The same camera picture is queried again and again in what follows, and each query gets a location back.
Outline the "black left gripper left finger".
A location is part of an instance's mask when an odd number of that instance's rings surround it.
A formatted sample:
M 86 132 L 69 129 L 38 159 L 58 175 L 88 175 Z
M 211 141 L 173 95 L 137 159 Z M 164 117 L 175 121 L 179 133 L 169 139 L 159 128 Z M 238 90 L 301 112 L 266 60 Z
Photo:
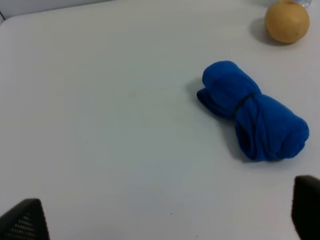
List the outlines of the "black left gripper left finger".
M 42 202 L 27 198 L 0 217 L 2 240 L 49 240 L 47 221 Z

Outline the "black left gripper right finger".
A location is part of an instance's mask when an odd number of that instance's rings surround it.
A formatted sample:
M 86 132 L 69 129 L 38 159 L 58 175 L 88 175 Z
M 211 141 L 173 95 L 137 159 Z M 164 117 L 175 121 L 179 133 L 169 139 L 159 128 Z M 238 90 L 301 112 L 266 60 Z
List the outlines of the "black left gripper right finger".
M 311 175 L 296 176 L 291 219 L 301 240 L 320 238 L 320 180 Z

